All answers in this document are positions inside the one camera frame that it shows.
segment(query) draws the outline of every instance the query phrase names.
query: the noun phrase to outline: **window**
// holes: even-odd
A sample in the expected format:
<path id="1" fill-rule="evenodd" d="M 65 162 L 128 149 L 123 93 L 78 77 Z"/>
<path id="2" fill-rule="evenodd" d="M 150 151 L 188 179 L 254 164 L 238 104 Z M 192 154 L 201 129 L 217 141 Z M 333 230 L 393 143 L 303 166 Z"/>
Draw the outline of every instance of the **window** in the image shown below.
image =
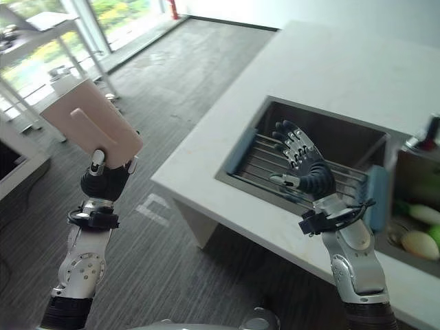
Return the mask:
<path id="1" fill-rule="evenodd" d="M 121 48 L 164 19 L 170 19 L 169 15 L 164 14 L 163 0 L 0 0 L 0 2 L 7 4 L 24 19 L 44 11 L 77 12 L 80 17 L 80 29 L 87 43 L 93 50 L 99 52 L 107 48 L 102 52 L 104 55 L 109 54 L 110 50 Z M 99 23 L 105 38 L 96 22 Z M 0 28 L 7 24 L 9 23 L 0 18 Z M 68 32 L 62 38 L 86 71 L 93 66 L 93 61 L 75 32 Z M 39 47 L 26 57 L 16 59 L 7 67 L 1 65 L 0 55 L 1 75 L 31 105 L 35 105 L 53 92 L 48 84 L 50 80 L 48 72 L 61 65 L 70 68 L 74 75 L 78 75 L 55 40 Z M 19 115 L 13 106 L 0 96 L 0 111 L 10 118 Z"/>
<path id="2" fill-rule="evenodd" d="M 112 50 L 151 29 L 163 14 L 158 0 L 90 0 Z"/>

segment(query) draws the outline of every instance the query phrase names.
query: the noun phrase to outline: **glass door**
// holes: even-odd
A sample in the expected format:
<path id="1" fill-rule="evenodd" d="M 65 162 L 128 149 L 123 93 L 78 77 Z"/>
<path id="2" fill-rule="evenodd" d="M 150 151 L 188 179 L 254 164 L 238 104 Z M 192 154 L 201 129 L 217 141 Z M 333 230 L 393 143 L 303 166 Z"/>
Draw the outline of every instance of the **glass door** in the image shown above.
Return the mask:
<path id="1" fill-rule="evenodd" d="M 160 0 L 89 0 L 99 25 L 117 50 L 143 35 L 163 19 Z"/>

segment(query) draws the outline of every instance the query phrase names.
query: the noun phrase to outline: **sink basin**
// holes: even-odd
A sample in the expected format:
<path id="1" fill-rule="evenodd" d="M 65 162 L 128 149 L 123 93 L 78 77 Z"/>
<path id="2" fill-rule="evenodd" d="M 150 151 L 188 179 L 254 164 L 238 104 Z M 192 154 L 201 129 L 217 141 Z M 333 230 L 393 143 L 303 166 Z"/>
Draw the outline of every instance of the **sink basin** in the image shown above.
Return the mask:
<path id="1" fill-rule="evenodd" d="M 387 163 L 390 134 L 376 126 L 302 104 L 268 97 L 250 123 L 216 178 L 297 215 L 312 207 L 310 197 L 289 191 L 268 180 L 271 173 L 289 170 L 287 160 L 274 149 L 275 123 L 298 125 L 330 162 L 338 192 L 347 203 L 365 197 L 365 181 L 372 165 Z"/>

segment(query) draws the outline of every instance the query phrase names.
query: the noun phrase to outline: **dish rack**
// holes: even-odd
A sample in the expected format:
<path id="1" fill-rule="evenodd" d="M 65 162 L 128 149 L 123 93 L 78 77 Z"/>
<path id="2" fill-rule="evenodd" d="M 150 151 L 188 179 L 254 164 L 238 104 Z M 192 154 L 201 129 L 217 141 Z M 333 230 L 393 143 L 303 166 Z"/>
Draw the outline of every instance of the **dish rack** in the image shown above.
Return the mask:
<path id="1" fill-rule="evenodd" d="M 311 197 L 298 189 L 279 186 L 269 180 L 272 173 L 290 171 L 289 162 L 275 148 L 279 143 L 278 140 L 251 129 L 233 150 L 224 169 L 229 176 L 237 180 L 276 195 L 289 204 L 300 206 L 302 214 L 313 208 Z M 386 171 L 380 166 L 372 166 L 368 172 L 363 172 L 328 160 L 327 163 L 335 177 L 337 194 L 347 205 L 358 205 L 369 198 L 374 198 L 377 189 L 372 188 L 376 186 L 373 182 L 380 177 L 383 179 L 386 175 Z M 291 208 L 285 207 L 285 203 L 277 205 L 291 211 Z M 382 213 L 378 212 L 377 208 L 370 208 L 375 209 L 376 212 L 367 212 L 364 216 L 365 222 L 374 230 L 380 230 L 384 225 L 383 206 L 379 208 L 382 209 Z"/>

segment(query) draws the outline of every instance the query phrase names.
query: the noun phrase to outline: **white countertop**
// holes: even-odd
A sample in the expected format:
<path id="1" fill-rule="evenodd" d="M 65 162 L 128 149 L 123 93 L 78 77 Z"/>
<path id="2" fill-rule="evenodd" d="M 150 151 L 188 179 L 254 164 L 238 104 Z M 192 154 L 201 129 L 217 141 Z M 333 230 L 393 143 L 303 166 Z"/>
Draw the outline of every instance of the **white countertop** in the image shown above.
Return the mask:
<path id="1" fill-rule="evenodd" d="M 440 105 L 440 49 L 291 22 L 250 63 L 152 180 L 171 197 L 333 282 L 300 217 L 215 175 L 267 96 L 413 134 Z M 440 279 L 377 252 L 398 318 L 440 329 Z"/>

